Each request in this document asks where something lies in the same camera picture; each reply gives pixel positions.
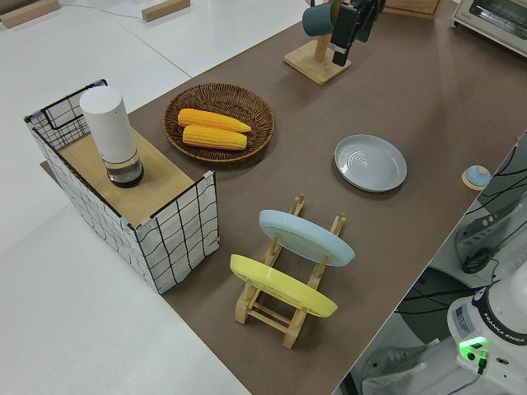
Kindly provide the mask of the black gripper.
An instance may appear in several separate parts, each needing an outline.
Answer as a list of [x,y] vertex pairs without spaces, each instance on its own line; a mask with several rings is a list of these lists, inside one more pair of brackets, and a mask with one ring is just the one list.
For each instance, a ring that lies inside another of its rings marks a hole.
[[359,11],[355,7],[347,3],[340,3],[330,40],[333,45],[333,64],[337,66],[346,64],[358,19]]

